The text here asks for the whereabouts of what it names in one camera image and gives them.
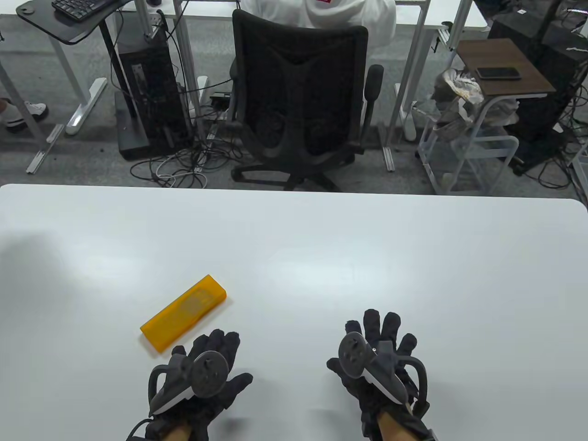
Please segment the person's left hand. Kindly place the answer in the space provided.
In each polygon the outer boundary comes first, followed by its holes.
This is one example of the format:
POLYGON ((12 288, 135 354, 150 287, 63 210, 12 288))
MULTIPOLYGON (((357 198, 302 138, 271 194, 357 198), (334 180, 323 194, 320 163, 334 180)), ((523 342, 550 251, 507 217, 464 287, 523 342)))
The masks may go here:
POLYGON ((240 344, 237 332, 215 329, 197 337, 190 351, 175 346, 170 361, 149 376, 145 439, 170 440, 177 432, 183 440, 207 441, 210 424, 253 382, 250 373, 228 378, 240 344))

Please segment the person's right hand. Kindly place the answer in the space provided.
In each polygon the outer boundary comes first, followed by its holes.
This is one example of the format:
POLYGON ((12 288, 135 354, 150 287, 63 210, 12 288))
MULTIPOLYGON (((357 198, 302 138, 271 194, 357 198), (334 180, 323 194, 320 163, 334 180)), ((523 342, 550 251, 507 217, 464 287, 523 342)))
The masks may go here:
POLYGON ((401 318, 368 309, 348 321, 338 355, 326 366, 359 403, 363 436, 371 441, 434 441, 423 417, 429 409, 428 374, 412 353, 413 334, 398 339, 401 318))

